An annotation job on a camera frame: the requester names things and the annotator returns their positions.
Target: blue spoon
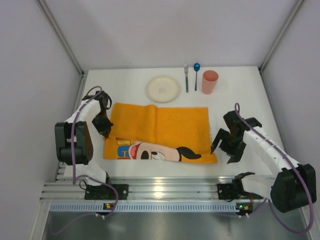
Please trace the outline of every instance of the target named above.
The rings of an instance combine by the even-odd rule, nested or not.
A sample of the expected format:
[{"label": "blue spoon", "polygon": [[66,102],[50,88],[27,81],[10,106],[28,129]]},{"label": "blue spoon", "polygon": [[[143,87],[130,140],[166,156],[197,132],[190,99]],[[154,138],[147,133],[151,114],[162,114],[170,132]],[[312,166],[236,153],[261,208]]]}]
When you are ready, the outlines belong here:
[{"label": "blue spoon", "polygon": [[195,87],[194,90],[197,91],[197,78],[198,78],[198,71],[200,70],[200,64],[195,63],[193,66],[193,69],[195,70]]}]

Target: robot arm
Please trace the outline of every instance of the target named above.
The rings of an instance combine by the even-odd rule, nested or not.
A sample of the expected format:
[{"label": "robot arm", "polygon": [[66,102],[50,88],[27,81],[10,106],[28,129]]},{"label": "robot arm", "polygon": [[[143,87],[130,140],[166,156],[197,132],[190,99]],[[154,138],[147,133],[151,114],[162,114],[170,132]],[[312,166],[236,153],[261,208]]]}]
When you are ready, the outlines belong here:
[{"label": "robot arm", "polygon": [[[211,152],[219,145],[226,152],[230,159],[229,163],[236,163],[241,160],[245,147],[248,145],[272,172],[273,178],[256,175],[254,172],[246,172],[237,175],[232,180],[234,191],[239,196],[246,196],[249,193],[260,195],[263,198],[271,199],[275,207],[282,213],[308,205],[307,194],[297,179],[292,167],[285,161],[283,156],[274,148],[280,147],[272,140],[262,128],[261,123],[255,118],[248,118],[245,121],[265,139],[248,128],[237,116],[235,111],[230,111],[223,116],[230,132],[220,129],[215,137]],[[302,165],[285,153],[295,169],[300,173],[310,192],[312,202],[316,202],[316,172],[310,164]]]},{"label": "robot arm", "polygon": [[[75,168],[78,172],[93,177],[94,179],[110,183],[108,174],[102,170],[95,161],[91,161],[94,148],[91,141],[89,128],[93,124],[96,130],[107,138],[110,134],[113,124],[107,117],[106,110],[111,107],[112,101],[107,93],[102,91],[93,100],[88,100],[93,97],[87,95],[82,99],[79,108],[65,122],[58,122],[54,127],[56,155],[60,162],[67,165],[72,165],[72,150],[71,150],[71,131],[72,124],[78,114],[75,123],[74,136],[74,153],[75,153]],[[88,183],[91,186],[100,185],[88,178]]]}]

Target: white plate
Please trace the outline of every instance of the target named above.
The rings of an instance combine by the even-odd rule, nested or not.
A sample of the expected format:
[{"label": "white plate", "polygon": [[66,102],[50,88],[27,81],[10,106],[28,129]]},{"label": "white plate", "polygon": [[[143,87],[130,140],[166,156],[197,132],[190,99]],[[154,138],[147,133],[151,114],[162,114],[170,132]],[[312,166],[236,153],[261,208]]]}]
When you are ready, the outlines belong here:
[{"label": "white plate", "polygon": [[146,86],[146,95],[159,103],[175,99],[180,93],[180,84],[170,76],[157,76]]}]

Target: pink cup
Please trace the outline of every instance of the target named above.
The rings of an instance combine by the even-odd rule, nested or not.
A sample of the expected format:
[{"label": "pink cup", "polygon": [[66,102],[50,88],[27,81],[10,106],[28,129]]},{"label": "pink cup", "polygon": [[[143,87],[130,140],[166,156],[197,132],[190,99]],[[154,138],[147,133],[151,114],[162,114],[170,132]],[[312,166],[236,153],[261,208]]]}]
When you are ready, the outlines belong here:
[{"label": "pink cup", "polygon": [[202,75],[202,92],[204,94],[212,93],[218,81],[219,75],[216,71],[208,70]]}]

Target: white tabletop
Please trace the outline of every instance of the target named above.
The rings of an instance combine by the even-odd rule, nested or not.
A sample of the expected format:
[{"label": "white tabletop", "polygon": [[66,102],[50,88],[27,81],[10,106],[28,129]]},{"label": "white tabletop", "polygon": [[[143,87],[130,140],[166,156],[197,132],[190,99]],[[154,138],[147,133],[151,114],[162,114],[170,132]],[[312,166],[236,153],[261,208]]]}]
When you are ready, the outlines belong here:
[{"label": "white tabletop", "polygon": [[[202,74],[206,70],[215,70],[219,74],[218,82],[212,94],[201,91]],[[159,75],[175,78],[181,84],[178,97],[168,103],[158,103],[149,99],[145,93],[149,80]],[[113,103],[136,105],[156,105],[157,107],[208,107],[212,140],[218,130],[228,130],[223,116],[234,110],[234,104],[240,104],[240,114],[244,118],[255,117],[262,123],[268,135],[281,145],[280,136],[268,102],[268,98],[256,66],[239,67],[202,67],[198,72],[198,90],[194,91],[196,73],[189,68],[189,93],[186,93],[184,68],[147,68],[90,70],[83,94],[94,86],[101,86]],[[94,147],[92,161],[96,161],[111,177],[216,177],[234,176],[245,172],[271,175],[262,160],[250,149],[245,148],[238,163],[227,164],[229,157],[217,148],[218,163],[194,164],[159,160],[107,160],[103,159],[103,138],[90,124],[90,135]],[[67,166],[65,176],[72,175]]]}]

